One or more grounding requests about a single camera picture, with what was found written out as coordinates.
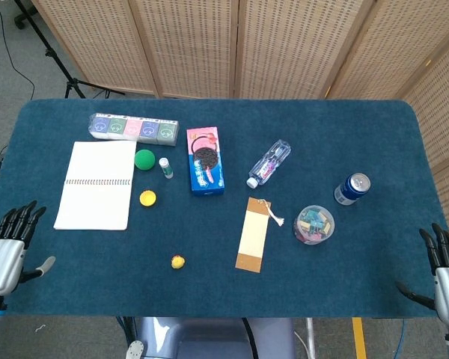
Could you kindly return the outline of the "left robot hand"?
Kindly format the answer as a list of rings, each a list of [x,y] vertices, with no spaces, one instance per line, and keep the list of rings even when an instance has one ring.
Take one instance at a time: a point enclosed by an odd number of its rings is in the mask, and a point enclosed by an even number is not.
[[[23,269],[37,223],[46,207],[35,209],[37,202],[9,210],[0,220],[0,297],[11,294],[21,283],[45,275],[55,264],[54,256],[31,271]]]

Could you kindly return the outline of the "small white green bottle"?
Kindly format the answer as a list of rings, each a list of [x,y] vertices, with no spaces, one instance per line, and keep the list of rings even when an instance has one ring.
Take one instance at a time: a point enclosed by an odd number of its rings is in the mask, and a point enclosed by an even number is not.
[[[167,158],[165,158],[165,157],[160,158],[159,166],[162,169],[162,172],[167,179],[171,179],[173,177],[174,172],[173,172],[173,169],[171,168],[171,165]]]

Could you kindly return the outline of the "blue felt table mat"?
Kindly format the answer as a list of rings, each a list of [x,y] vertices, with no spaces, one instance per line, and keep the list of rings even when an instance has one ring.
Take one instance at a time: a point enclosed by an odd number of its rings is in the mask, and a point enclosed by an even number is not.
[[[159,168],[133,176],[124,231],[55,230],[73,144],[90,139],[96,112],[178,120],[175,147],[155,148]],[[186,130],[216,127],[223,194],[192,193]],[[246,184],[277,141],[291,153],[269,180]],[[344,206],[335,189],[355,173],[368,193]],[[145,190],[153,206],[140,204]],[[270,202],[260,273],[235,268],[250,197]],[[43,277],[7,298],[15,315],[189,317],[425,317],[396,281],[433,295],[419,230],[445,218],[418,120],[401,100],[41,99],[18,115],[0,171],[0,220],[36,200],[46,207],[25,267],[56,258]],[[335,220],[330,238],[306,245],[293,222],[307,206]],[[186,263],[171,267],[173,256]]]

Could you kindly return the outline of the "clear plastic water bottle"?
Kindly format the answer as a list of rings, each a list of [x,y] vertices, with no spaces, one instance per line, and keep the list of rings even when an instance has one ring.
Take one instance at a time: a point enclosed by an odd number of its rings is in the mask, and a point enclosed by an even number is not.
[[[249,171],[247,186],[256,188],[266,183],[290,153],[291,146],[286,141],[277,140]]]

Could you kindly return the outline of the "blue drink can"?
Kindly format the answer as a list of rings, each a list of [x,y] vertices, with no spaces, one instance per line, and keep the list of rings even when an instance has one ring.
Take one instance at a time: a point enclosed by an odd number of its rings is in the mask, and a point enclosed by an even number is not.
[[[367,175],[351,174],[335,189],[334,197],[339,204],[348,206],[368,193],[370,187],[371,181]]]

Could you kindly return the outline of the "grey robot torso base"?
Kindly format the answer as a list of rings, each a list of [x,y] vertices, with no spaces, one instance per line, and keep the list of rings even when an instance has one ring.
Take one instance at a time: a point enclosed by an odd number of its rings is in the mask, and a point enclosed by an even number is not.
[[[289,318],[118,316],[126,359],[296,359]]]

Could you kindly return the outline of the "white spiral notebook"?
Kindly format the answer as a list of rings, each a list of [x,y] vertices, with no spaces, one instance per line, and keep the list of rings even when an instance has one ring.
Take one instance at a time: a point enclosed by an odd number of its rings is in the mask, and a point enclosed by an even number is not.
[[[68,165],[56,230],[125,230],[134,141],[77,141]]]

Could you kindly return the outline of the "wooden woven folding screen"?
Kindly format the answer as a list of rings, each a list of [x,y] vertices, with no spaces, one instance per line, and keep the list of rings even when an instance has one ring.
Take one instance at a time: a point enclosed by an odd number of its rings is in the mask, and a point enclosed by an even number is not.
[[[402,99],[449,226],[449,0],[31,0],[79,73],[177,98]]]

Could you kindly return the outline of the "black tripod stand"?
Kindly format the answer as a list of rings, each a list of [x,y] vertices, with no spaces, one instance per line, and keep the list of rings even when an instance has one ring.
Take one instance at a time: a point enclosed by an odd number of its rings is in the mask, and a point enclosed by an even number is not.
[[[45,48],[46,48],[45,56],[53,59],[53,61],[57,64],[58,68],[63,73],[64,77],[66,78],[66,80],[67,80],[66,81],[66,90],[65,90],[65,95],[64,95],[65,99],[69,98],[71,90],[74,90],[78,94],[79,98],[85,99],[86,96],[81,91],[81,89],[79,87],[80,85],[88,86],[90,88],[97,89],[97,90],[102,90],[105,93],[106,99],[109,98],[111,93],[116,93],[121,96],[125,95],[125,93],[122,91],[112,90],[111,88],[103,87],[103,86],[96,85],[96,84],[93,84],[90,82],[85,82],[85,81],[82,81],[75,77],[72,77],[70,72],[67,70],[67,68],[65,67],[65,65],[63,64],[63,62],[61,61],[59,56],[57,55],[56,51],[53,49],[53,47],[50,45],[50,43],[48,42],[48,40],[46,39],[46,37],[44,36],[42,31],[39,29],[39,27],[37,26],[35,21],[32,19],[31,14],[26,10],[26,8],[23,5],[23,3],[21,2],[21,0],[13,0],[13,2],[20,9],[20,11],[22,12],[22,15],[29,22],[29,24],[33,28],[35,34],[39,37],[40,41],[45,46]]]

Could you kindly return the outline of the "yellow floor tape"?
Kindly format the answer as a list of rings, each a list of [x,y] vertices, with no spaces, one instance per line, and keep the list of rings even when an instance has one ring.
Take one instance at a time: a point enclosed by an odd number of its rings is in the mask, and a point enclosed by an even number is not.
[[[352,330],[355,343],[356,359],[367,359],[362,318],[352,317]]]

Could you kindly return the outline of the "blue pink cookie box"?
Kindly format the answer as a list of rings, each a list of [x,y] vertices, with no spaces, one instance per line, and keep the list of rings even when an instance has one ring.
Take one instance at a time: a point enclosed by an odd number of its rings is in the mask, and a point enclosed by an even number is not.
[[[218,129],[203,127],[186,130],[191,190],[194,195],[223,194],[225,181]]]

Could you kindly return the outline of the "brown cream bookmark with tassel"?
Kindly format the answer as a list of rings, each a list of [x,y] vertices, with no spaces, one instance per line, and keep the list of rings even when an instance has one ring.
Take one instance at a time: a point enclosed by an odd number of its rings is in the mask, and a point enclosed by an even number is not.
[[[284,219],[271,210],[265,199],[250,197],[245,211],[235,268],[260,273],[269,219],[281,227]]]

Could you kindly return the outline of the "pack of colourful boxes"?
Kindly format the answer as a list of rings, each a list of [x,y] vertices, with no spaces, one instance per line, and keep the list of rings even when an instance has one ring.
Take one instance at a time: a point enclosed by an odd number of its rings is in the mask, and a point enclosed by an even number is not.
[[[176,120],[95,113],[90,116],[88,131],[96,139],[174,147],[179,128]]]

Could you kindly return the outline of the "green foam ball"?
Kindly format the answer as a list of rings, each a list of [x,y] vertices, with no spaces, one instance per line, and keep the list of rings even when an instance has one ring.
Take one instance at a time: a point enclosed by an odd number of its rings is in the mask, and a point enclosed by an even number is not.
[[[150,150],[139,150],[134,157],[135,166],[142,171],[150,170],[156,163],[156,157]]]

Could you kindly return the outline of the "clear tub of binder clips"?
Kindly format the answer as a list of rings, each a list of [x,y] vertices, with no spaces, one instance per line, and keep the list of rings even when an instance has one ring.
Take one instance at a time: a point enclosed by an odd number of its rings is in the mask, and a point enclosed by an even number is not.
[[[293,222],[295,237],[306,245],[317,245],[330,238],[335,230],[335,220],[326,208],[318,205],[301,210]]]

